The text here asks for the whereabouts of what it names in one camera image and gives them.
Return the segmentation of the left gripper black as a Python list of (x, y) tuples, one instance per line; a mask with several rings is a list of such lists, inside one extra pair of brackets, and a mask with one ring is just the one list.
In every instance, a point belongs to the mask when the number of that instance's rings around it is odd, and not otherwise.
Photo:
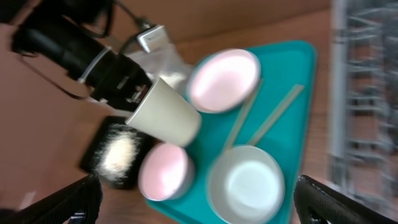
[(88, 87), (89, 97), (114, 109), (135, 111), (152, 87), (140, 65), (109, 48), (82, 51), (78, 59), (78, 81)]

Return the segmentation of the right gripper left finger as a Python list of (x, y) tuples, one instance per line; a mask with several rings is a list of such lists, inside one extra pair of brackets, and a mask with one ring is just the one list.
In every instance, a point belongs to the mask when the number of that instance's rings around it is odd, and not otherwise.
[(100, 179), (87, 175), (18, 212), (2, 208), (1, 223), (95, 223), (102, 199)]

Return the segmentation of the grey green ceramic bowl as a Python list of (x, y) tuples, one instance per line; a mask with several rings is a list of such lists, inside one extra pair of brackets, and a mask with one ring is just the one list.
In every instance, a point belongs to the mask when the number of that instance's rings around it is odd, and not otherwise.
[(226, 223), (266, 223), (282, 206), (285, 179), (276, 160), (258, 147), (226, 150), (208, 175), (207, 198)]

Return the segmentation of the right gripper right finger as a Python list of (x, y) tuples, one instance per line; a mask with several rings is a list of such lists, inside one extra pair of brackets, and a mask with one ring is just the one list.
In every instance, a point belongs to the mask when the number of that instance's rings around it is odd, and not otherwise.
[(395, 224), (307, 175), (298, 176), (294, 204), (302, 224)]

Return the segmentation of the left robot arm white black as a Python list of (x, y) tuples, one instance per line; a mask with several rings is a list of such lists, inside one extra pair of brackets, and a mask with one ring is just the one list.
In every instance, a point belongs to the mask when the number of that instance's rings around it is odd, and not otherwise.
[(99, 42), (109, 36), (119, 1), (41, 1), (11, 38), (20, 56), (43, 55), (87, 88), (89, 98), (135, 111), (152, 87), (144, 69)]

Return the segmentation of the white paper cup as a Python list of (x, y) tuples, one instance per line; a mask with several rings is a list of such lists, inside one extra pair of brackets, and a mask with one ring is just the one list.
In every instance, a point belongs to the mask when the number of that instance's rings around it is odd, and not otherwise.
[(185, 147), (197, 135), (201, 115), (160, 78), (126, 124), (161, 141)]

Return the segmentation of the rice food scraps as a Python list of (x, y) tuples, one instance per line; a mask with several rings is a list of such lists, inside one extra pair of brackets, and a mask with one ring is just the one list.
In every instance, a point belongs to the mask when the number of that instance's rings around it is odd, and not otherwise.
[(111, 124), (95, 153), (94, 171), (112, 182), (126, 179), (142, 142), (139, 131), (125, 124)]

